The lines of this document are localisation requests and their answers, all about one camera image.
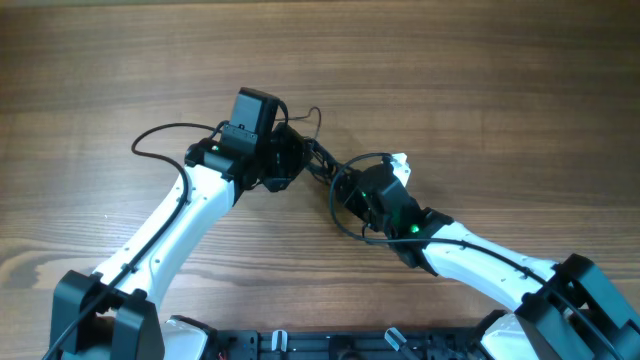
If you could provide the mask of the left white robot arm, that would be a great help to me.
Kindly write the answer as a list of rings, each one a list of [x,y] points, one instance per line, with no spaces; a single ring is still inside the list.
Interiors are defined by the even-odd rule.
[[[53,298],[48,359],[220,359],[216,329],[158,317],[167,290],[205,233],[259,185],[286,189],[309,161],[308,142],[270,94],[241,88],[230,119],[192,144],[173,189],[137,232],[89,275],[70,271]]]

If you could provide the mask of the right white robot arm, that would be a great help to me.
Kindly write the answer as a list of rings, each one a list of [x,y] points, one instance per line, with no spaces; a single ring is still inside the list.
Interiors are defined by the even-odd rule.
[[[382,233],[410,268],[466,284],[502,305],[476,330],[469,354],[489,359],[636,359],[639,315],[603,271],[572,254],[562,262],[530,257],[421,207],[392,157],[365,171],[336,170],[329,205],[342,205],[365,230]]]

